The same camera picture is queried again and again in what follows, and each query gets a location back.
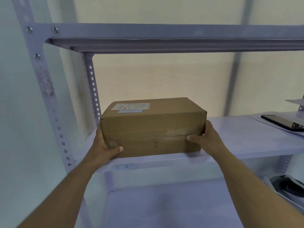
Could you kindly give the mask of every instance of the white shelf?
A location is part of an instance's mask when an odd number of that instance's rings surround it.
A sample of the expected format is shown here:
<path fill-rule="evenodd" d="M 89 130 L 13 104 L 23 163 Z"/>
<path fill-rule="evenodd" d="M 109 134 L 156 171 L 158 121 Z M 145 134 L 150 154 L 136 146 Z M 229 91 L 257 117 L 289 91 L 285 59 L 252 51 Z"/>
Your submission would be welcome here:
<path fill-rule="evenodd" d="M 281 156 L 304 152 L 304 136 L 264 124 L 246 115 L 209 118 L 227 148 L 238 158 Z M 82 160 L 93 143 L 95 133 L 87 139 L 80 150 L 77 162 Z M 113 165 L 133 163 L 137 168 L 151 168 L 170 165 L 186 165 L 214 161 L 204 151 L 194 153 L 173 153 L 142 157 L 127 157 L 111 160 L 102 167 L 112 170 Z"/>
<path fill-rule="evenodd" d="M 243 227 L 224 179 L 110 192 L 103 227 Z"/>

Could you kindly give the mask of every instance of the smartphone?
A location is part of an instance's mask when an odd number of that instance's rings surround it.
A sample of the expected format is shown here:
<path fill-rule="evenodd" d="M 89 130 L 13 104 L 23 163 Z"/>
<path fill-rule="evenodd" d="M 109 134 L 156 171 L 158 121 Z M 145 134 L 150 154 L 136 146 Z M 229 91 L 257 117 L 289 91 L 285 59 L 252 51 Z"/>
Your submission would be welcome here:
<path fill-rule="evenodd" d="M 294 132 L 304 132 L 304 126 L 300 125 L 298 123 L 289 121 L 285 118 L 281 118 L 277 115 L 262 115 L 261 118 L 272 122 L 284 129 L 290 130 L 290 131 L 294 131 Z"/>

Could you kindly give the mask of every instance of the screw head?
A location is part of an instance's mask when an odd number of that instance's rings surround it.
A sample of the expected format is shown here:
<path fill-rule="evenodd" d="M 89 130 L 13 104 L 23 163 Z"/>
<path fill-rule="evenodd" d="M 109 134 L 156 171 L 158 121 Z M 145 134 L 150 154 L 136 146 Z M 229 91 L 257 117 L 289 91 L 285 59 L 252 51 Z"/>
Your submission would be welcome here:
<path fill-rule="evenodd" d="M 26 31 L 27 31 L 27 33 L 29 33 L 29 34 L 31 34 L 31 33 L 33 33 L 33 29 L 31 28 L 31 27 L 26 27 Z"/>
<path fill-rule="evenodd" d="M 36 54 L 34 55 L 34 58 L 35 58 L 36 60 L 40 60 L 40 55 L 39 55 L 38 53 L 36 53 Z"/>
<path fill-rule="evenodd" d="M 59 30 L 58 30 L 58 28 L 53 27 L 53 28 L 52 28 L 52 32 L 53 32 L 54 34 L 58 34 L 58 33 L 59 33 Z"/>

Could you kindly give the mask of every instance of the sticker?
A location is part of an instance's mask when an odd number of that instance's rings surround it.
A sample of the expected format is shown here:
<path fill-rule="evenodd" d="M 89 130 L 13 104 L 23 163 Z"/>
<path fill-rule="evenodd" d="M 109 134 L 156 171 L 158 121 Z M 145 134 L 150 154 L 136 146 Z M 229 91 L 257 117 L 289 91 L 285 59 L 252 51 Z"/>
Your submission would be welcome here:
<path fill-rule="evenodd" d="M 149 109 L 150 103 L 118 103 L 111 110 Z"/>
<path fill-rule="evenodd" d="M 120 165 L 112 166 L 112 170 L 115 170 L 115 171 L 133 170 L 133 169 L 137 169 L 137 166 L 134 163 L 120 164 Z"/>
<path fill-rule="evenodd" d="M 120 110 L 118 113 L 142 113 L 142 109 Z"/>

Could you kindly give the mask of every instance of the cardboard box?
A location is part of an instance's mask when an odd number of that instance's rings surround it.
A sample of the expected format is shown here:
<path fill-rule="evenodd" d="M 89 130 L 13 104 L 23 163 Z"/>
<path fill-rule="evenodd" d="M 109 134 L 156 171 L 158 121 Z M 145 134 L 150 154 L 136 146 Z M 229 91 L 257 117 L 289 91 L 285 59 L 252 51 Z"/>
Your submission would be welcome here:
<path fill-rule="evenodd" d="M 195 152 L 186 140 L 201 134 L 207 112 L 188 98 L 115 101 L 100 118 L 108 148 L 123 146 L 114 158 Z"/>

